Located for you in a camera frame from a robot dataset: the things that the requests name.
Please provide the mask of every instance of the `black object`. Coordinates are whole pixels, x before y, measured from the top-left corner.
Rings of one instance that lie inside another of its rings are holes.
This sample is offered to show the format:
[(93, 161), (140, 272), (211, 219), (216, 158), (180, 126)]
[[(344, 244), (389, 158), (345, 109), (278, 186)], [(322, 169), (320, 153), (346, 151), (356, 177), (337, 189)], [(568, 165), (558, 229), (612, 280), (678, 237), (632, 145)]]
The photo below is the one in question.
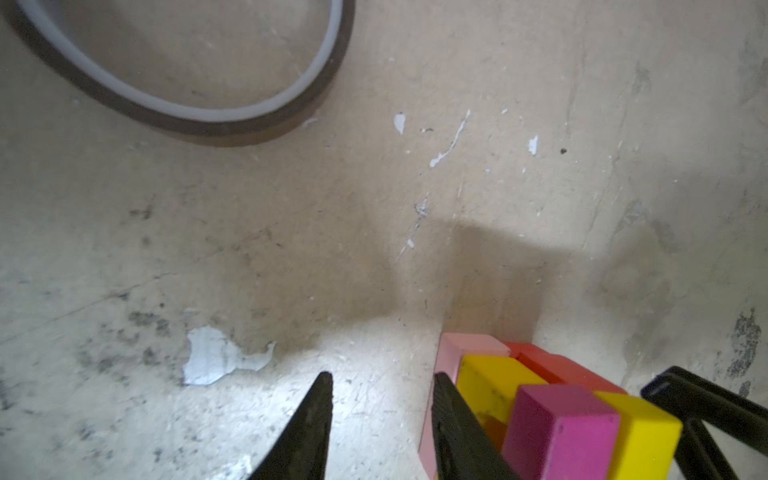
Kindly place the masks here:
[(675, 460), (690, 480), (738, 480), (702, 422), (768, 455), (768, 409), (673, 366), (641, 390), (683, 423)]
[(333, 411), (333, 376), (321, 372), (249, 480), (323, 480)]
[(443, 372), (435, 375), (432, 398), (432, 436), (440, 480), (520, 480)]

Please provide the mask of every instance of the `roll of brown tape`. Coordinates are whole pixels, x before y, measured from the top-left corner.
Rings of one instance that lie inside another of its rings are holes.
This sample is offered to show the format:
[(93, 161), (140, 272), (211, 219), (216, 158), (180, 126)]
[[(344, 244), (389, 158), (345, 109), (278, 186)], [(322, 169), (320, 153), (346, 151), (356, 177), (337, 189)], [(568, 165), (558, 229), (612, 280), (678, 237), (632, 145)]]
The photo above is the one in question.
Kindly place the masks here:
[(101, 103), (198, 143), (254, 144), (275, 138), (308, 118), (325, 98), (352, 34), (355, 0), (330, 0), (329, 21), (309, 67), (288, 88), (256, 104), (200, 108), (154, 96), (100, 65), (68, 35), (66, 15), (52, 0), (16, 0), (16, 30), (59, 74)]

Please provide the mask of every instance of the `white paint chip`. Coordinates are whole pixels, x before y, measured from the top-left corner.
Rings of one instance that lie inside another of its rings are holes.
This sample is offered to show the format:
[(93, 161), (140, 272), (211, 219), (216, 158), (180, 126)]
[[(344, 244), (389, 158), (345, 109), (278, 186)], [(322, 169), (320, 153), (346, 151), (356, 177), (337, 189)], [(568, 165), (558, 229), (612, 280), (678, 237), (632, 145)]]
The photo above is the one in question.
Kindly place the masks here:
[(251, 474), (251, 470), (253, 470), (253, 466), (250, 463), (250, 455), (243, 455), (243, 458), (225, 465), (221, 468), (220, 473), (208, 480), (245, 480)]
[(318, 120), (319, 120), (319, 118), (318, 118), (318, 117), (311, 117), (311, 118), (307, 118), (307, 119), (306, 119), (306, 120), (305, 120), (305, 121), (304, 121), (304, 122), (301, 124), (301, 128), (307, 128), (307, 127), (309, 127), (311, 124), (313, 124), (313, 123), (317, 122)]
[(187, 332), (190, 359), (184, 365), (184, 385), (210, 385), (235, 369), (258, 372), (271, 360), (276, 342), (267, 343), (266, 352), (243, 355), (219, 329), (201, 326)]
[(453, 151), (454, 148), (456, 148), (456, 144), (458, 143), (458, 136), (462, 134), (464, 131), (464, 127), (467, 126), (467, 120), (469, 119), (469, 115), (472, 114), (472, 110), (467, 110), (467, 115), (464, 116), (464, 120), (462, 120), (461, 124), (458, 126), (458, 130), (456, 131), (456, 136), (453, 137), (453, 142), (451, 143), (451, 146), (448, 147), (448, 150), (445, 153), (438, 153), (437, 157), (433, 158), (432, 161), (429, 162), (430, 168), (435, 168), (437, 164), (440, 163), (440, 160), (447, 157), (449, 153)]
[(406, 114), (400, 112), (397, 115), (395, 115), (395, 129), (397, 129), (397, 132), (402, 135), (402, 132), (406, 128)]
[(533, 137), (531, 140), (528, 141), (528, 152), (530, 152), (530, 154), (535, 157), (537, 151), (538, 151), (538, 135), (536, 135), (535, 137)]

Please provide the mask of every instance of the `scratch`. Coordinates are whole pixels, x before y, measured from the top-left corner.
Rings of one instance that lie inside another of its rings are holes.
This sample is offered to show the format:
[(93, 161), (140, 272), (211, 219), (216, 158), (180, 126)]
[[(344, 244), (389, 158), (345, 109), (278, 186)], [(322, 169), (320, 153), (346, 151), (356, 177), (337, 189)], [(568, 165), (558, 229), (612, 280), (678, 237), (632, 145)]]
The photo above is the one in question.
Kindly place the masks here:
[(451, 146), (448, 147), (448, 150), (445, 151), (445, 153), (438, 153), (437, 157), (433, 158), (432, 161), (429, 162), (430, 168), (435, 168), (437, 164), (440, 163), (440, 161), (447, 157), (448, 154), (450, 154), (454, 148), (456, 148), (456, 144), (458, 143), (458, 136), (462, 134), (464, 131), (464, 127), (467, 126), (467, 120), (469, 119), (469, 115), (472, 114), (472, 110), (467, 110), (467, 115), (464, 116), (464, 120), (462, 120), (461, 124), (458, 125), (458, 130), (456, 131), (456, 136), (453, 137), (453, 142), (451, 142)]

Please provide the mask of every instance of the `yellow block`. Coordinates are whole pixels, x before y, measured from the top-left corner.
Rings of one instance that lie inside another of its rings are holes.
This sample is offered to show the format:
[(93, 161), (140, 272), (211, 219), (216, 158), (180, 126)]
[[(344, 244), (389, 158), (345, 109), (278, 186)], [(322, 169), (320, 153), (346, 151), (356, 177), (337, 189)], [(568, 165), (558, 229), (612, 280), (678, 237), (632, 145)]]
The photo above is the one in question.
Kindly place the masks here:
[(456, 388), (501, 450), (518, 387), (546, 383), (515, 359), (467, 355), (462, 359)]
[(608, 480), (664, 480), (683, 429), (680, 420), (638, 397), (594, 394), (621, 414)]

